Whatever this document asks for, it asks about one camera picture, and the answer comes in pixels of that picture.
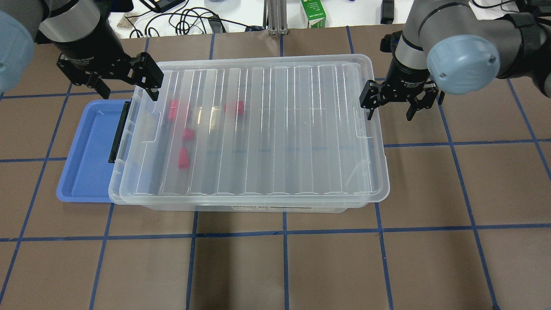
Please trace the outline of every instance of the white surface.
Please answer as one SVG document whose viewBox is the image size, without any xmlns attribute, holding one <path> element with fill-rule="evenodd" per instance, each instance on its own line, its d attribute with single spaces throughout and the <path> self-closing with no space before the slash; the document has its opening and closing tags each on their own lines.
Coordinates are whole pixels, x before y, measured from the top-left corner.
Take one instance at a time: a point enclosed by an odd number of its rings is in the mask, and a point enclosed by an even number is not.
<svg viewBox="0 0 551 310">
<path fill-rule="evenodd" d="M 132 15 L 139 15 L 147 11 L 147 8 L 142 5 L 139 0 L 133 1 L 134 11 Z M 381 1 L 382 0 L 355 0 L 351 2 L 349 0 L 322 0 L 323 7 L 327 13 L 326 27 L 378 25 L 381 19 Z M 499 1 L 478 0 L 477 3 L 480 5 L 491 5 L 499 3 Z M 395 0 L 395 24 L 406 22 L 412 4 L 413 0 Z M 170 12 L 181 7 L 182 5 L 179 5 L 170 10 Z M 222 19 L 233 20 L 246 25 L 261 26 L 263 24 L 264 0 L 190 0 L 186 8 L 193 7 L 206 7 L 217 13 Z M 515 6 L 514 3 L 508 3 L 504 5 L 504 8 L 514 9 Z M 474 7 L 473 10 L 479 19 L 494 19 L 504 14 L 499 7 L 494 9 L 479 9 Z M 118 32 L 122 38 L 127 38 L 130 35 L 131 29 L 116 27 L 122 15 L 122 13 L 112 13 L 109 20 L 115 31 Z M 136 27 L 144 32 L 145 25 L 155 15 L 155 13 L 150 13 L 140 17 L 135 23 Z M 175 35 L 174 29 L 168 24 L 168 18 L 168 16 L 159 17 L 151 23 L 151 26 L 156 28 L 161 36 Z M 302 5 L 299 0 L 287 0 L 287 22 L 289 28 L 306 27 L 306 23 L 302 17 Z M 207 32 L 211 33 L 212 30 L 210 26 L 206 21 L 205 23 Z M 243 26 L 230 23 L 224 23 L 224 26 L 229 32 L 242 32 L 245 30 Z M 193 31 L 190 33 L 199 34 L 201 32 L 197 27 L 193 27 Z"/>
<path fill-rule="evenodd" d="M 358 106 L 361 86 L 373 79 L 367 56 L 159 67 L 159 100 L 134 92 L 110 183 L 113 202 L 156 210 L 342 212 L 388 195 L 379 115 L 366 121 Z M 185 128 L 194 139 L 183 141 Z M 183 147 L 187 169 L 178 166 Z"/>
</svg>

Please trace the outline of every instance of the green box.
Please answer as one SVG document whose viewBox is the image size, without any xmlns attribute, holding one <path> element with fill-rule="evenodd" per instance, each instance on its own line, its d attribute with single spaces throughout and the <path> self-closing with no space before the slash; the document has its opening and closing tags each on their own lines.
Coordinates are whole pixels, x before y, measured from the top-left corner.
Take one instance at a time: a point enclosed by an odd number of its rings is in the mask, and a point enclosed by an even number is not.
<svg viewBox="0 0 551 310">
<path fill-rule="evenodd" d="M 308 28 L 325 28 L 327 15 L 321 0 L 301 0 L 301 3 Z"/>
</svg>

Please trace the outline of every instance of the brown tabletop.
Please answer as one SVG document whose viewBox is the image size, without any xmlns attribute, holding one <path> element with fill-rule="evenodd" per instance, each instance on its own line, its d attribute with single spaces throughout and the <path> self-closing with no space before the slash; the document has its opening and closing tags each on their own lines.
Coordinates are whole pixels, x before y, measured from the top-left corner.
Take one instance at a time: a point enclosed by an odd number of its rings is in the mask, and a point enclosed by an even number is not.
<svg viewBox="0 0 551 310">
<path fill-rule="evenodd" d="M 122 40 L 156 61 L 368 55 L 399 25 Z M 380 110 L 391 180 L 342 214 L 158 212 L 71 204 L 56 187 L 79 118 L 100 99 L 36 47 L 0 99 L 0 309 L 551 307 L 551 100 L 495 80 L 406 121 Z M 133 87 L 109 83 L 112 99 Z"/>
</svg>

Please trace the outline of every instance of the clear plastic container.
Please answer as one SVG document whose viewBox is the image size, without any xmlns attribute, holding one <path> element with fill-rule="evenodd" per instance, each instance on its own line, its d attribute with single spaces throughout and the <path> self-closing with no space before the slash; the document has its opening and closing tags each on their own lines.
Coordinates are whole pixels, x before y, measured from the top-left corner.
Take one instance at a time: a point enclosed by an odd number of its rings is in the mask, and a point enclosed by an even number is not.
<svg viewBox="0 0 551 310">
<path fill-rule="evenodd" d="M 159 100 L 134 92 L 109 187 L 113 202 L 339 213 L 388 195 L 379 115 L 367 121 L 359 107 L 361 86 L 373 79 L 365 55 L 159 67 Z"/>
</svg>

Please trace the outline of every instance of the blue tray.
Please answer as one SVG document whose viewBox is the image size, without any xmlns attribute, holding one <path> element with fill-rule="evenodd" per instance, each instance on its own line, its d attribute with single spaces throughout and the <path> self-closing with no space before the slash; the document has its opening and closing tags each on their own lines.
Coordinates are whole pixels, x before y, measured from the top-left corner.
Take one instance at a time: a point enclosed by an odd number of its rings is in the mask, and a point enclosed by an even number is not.
<svg viewBox="0 0 551 310">
<path fill-rule="evenodd" d="M 57 187 L 59 200 L 111 202 L 107 190 L 114 164 L 107 161 L 125 101 L 95 100 L 86 106 Z"/>
</svg>

